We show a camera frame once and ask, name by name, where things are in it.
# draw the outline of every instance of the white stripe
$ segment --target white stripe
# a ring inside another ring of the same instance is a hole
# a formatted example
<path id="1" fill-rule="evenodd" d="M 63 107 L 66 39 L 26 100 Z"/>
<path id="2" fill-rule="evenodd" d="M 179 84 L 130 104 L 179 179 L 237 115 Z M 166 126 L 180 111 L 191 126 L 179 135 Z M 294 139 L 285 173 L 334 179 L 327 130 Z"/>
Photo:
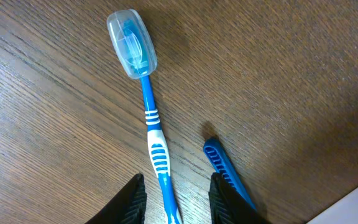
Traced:
<path id="1" fill-rule="evenodd" d="M 152 151 L 157 150 L 157 149 L 164 149 L 165 150 L 166 147 L 160 147 L 160 146 L 159 147 L 152 147 Z"/>
<path id="2" fill-rule="evenodd" d="M 158 110 L 155 109 L 155 110 L 152 110 L 152 111 L 144 111 L 145 114 L 150 114 L 150 113 L 157 113 Z"/>
<path id="3" fill-rule="evenodd" d="M 152 159 L 153 164 L 155 164 L 156 162 L 168 162 L 168 161 L 167 161 L 167 159 Z"/>
<path id="4" fill-rule="evenodd" d="M 163 165 L 163 164 L 161 164 L 161 165 L 157 165 L 157 166 L 155 166 L 155 168 L 161 168 L 161 167 L 167 167 L 167 165 Z"/>
<path id="5" fill-rule="evenodd" d="M 155 153 L 155 154 L 152 154 L 152 157 L 154 156 L 166 156 L 167 153 L 163 152 L 163 153 Z"/>
<path id="6" fill-rule="evenodd" d="M 159 115 L 152 115 L 152 116 L 146 116 L 146 119 L 154 119 L 154 118 L 158 118 Z"/>
<path id="7" fill-rule="evenodd" d="M 160 122 L 160 120 L 156 120 L 156 121 L 146 121 L 147 125 L 153 125 L 153 124 L 158 124 Z"/>

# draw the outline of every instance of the comb teeth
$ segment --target comb teeth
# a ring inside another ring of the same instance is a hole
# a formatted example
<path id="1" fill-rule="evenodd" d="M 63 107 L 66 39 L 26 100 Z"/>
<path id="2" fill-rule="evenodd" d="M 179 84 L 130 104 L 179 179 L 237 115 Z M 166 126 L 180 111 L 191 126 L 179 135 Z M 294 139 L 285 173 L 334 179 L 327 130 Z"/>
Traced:
<path id="1" fill-rule="evenodd" d="M 222 174 L 224 180 L 236 190 L 253 209 L 256 210 L 255 205 L 252 203 L 220 142 L 217 139 L 211 138 L 205 142 L 203 150 L 206 157 L 212 163 L 215 171 Z"/>

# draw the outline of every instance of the wooden table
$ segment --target wooden table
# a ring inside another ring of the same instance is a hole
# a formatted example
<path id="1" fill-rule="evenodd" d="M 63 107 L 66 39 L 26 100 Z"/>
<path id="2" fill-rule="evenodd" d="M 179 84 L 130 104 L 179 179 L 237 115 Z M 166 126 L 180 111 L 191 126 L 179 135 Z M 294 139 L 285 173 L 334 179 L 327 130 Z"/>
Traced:
<path id="1" fill-rule="evenodd" d="M 164 223 L 140 83 L 106 28 L 129 8 L 184 223 L 210 223 L 213 135 L 273 223 L 358 186 L 358 1 L 0 0 L 0 223 L 84 223 L 138 172 L 145 223 Z"/>

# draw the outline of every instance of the toothbrush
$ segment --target toothbrush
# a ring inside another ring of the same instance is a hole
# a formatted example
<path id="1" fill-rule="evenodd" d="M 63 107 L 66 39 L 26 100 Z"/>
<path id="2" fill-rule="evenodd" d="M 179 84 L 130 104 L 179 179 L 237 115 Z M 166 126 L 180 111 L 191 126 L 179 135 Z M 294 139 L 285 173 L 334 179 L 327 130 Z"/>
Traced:
<path id="1" fill-rule="evenodd" d="M 170 158 L 162 132 L 149 75 L 157 67 L 153 43 L 139 14 L 133 10 L 117 11 L 107 19 L 110 38 L 124 70 L 140 79 L 145 105 L 147 145 L 154 172 L 161 187 L 166 224 L 182 224 L 173 194 Z"/>

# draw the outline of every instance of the toothbrush handle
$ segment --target toothbrush handle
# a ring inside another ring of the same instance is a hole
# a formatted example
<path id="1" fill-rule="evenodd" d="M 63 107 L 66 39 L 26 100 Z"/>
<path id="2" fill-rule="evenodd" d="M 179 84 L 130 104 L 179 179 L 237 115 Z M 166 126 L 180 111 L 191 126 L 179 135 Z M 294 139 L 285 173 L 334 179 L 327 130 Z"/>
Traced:
<path id="1" fill-rule="evenodd" d="M 155 122 L 153 123 L 152 121 L 150 121 L 153 119 L 155 120 L 155 118 L 150 118 L 152 116 L 153 115 L 149 116 L 149 121 L 146 122 L 149 129 L 147 131 L 147 144 L 149 147 L 150 159 L 152 161 L 153 168 L 155 174 L 157 175 L 158 182 L 160 183 L 160 187 L 162 191 L 162 197 L 163 197 L 164 209 L 165 209 L 165 223 L 182 224 L 178 206 L 172 189 L 170 158 L 169 158 L 167 142 L 165 140 L 165 137 L 161 129 L 150 129 L 151 125 L 156 125 Z"/>

